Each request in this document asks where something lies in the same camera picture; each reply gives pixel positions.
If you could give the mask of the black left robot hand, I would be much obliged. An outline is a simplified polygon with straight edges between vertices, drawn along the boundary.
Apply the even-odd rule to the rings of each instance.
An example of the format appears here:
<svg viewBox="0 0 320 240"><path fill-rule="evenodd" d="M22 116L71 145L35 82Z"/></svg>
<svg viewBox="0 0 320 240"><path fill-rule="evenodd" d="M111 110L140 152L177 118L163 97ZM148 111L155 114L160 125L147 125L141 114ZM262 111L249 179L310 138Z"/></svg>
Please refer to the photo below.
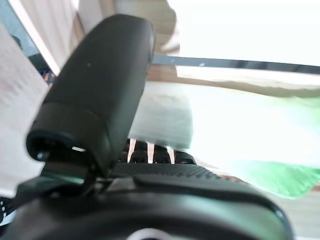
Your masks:
<svg viewBox="0 0 320 240"><path fill-rule="evenodd" d="M154 51L152 24L116 14L69 57L26 135L4 240L292 240L285 213L196 164L122 163Z"/></svg>

